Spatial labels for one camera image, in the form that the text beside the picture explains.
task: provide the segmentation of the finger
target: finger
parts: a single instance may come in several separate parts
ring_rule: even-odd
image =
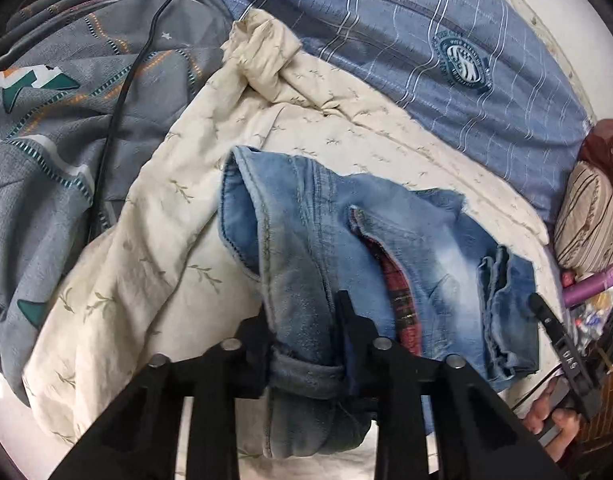
[[[551,412],[549,398],[554,391],[555,386],[557,386],[557,381],[557,377],[552,378],[544,391],[531,405],[531,409],[524,418],[524,426],[528,431],[531,431],[534,434],[539,434],[544,428],[544,420],[546,420]]]
[[[555,410],[553,421],[561,431],[546,446],[545,450],[555,462],[559,462],[579,431],[579,415],[571,410]]]

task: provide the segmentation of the blue checkered fabric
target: blue checkered fabric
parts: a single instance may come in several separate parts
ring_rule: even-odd
[[[304,49],[381,91],[554,222],[590,124],[505,0],[224,0],[286,23]]]

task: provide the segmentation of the striped pillow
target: striped pillow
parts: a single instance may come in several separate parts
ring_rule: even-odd
[[[586,162],[578,162],[569,177],[555,225],[555,256],[577,272],[598,272],[613,263],[613,186]]]

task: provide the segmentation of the embroidered logo patch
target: embroidered logo patch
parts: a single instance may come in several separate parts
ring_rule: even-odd
[[[433,47],[442,60],[442,72],[451,84],[458,83],[480,93],[491,89],[488,59],[482,59],[462,36],[442,31],[433,38]]]
[[[80,88],[80,84],[57,67],[36,65],[10,68],[0,72],[0,88],[4,111],[10,114],[23,88],[75,90]]]

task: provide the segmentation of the bed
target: bed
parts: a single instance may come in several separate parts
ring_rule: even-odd
[[[561,0],[566,1],[567,4],[557,7],[550,6],[548,1],[550,0],[526,0],[541,22],[557,39],[568,62],[575,69],[596,115],[599,118],[613,117],[612,37],[585,0]],[[566,19],[558,14],[564,11]],[[589,57],[587,53],[590,48],[599,54]],[[166,351],[166,346],[151,348],[151,350],[155,349]],[[168,353],[174,354],[175,349],[169,347]],[[546,373],[551,368],[552,366],[545,363],[541,372]],[[533,380],[538,379],[539,374],[533,378]],[[30,412],[11,397],[6,387],[4,388],[4,396],[0,398],[0,440],[29,479],[47,478],[48,473],[68,447],[41,433],[32,420]],[[511,392],[510,395],[517,397],[521,395],[522,390],[528,388],[529,384],[523,384],[519,390]],[[19,416],[11,417],[11,413],[17,413]],[[29,449],[38,449],[40,447],[38,442],[45,442],[42,445],[41,455],[30,456]],[[372,472],[374,449],[375,431],[373,428],[365,443],[354,451],[337,456],[288,460],[284,463],[274,463],[263,458],[243,458],[241,473],[243,478],[284,478],[287,474],[304,477],[318,474],[327,478],[349,478],[349,476],[368,478]]]

